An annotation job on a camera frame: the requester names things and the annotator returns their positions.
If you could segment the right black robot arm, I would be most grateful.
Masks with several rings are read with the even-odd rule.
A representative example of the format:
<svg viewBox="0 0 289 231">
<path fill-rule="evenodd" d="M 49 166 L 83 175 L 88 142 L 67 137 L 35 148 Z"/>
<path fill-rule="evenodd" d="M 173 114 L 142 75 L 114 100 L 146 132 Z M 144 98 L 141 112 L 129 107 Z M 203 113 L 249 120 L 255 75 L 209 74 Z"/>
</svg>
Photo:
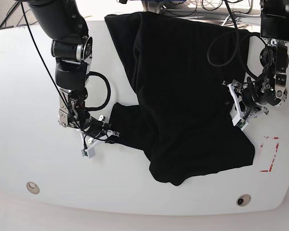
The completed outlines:
<svg viewBox="0 0 289 231">
<path fill-rule="evenodd" d="M 55 76 L 51 78 L 60 97 L 59 124 L 81 133 L 84 142 L 111 143 L 112 136 L 119 136 L 105 123 L 105 117 L 96 119 L 91 112 L 104 109 L 111 96 L 107 78 L 90 70 L 92 37 L 85 19 L 74 0 L 28 0 L 43 31 L 52 39 L 51 55 L 55 58 Z M 105 102 L 98 107 L 87 107 L 86 84 L 89 77 L 99 77 L 105 83 Z"/>
</svg>

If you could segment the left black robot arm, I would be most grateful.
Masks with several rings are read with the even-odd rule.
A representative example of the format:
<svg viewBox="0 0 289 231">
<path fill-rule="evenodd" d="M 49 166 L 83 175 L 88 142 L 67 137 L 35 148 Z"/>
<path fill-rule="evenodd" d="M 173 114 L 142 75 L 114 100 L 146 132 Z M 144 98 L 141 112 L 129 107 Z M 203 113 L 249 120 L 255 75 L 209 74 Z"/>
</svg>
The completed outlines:
<svg viewBox="0 0 289 231">
<path fill-rule="evenodd" d="M 242 64 L 248 76 L 242 84 L 241 96 L 249 116 L 267 113 L 266 105 L 278 107 L 287 99 L 289 0 L 261 1 L 261 32 L 258 37 L 267 40 L 260 53 L 262 73 L 256 76 L 245 63 Z"/>
</svg>

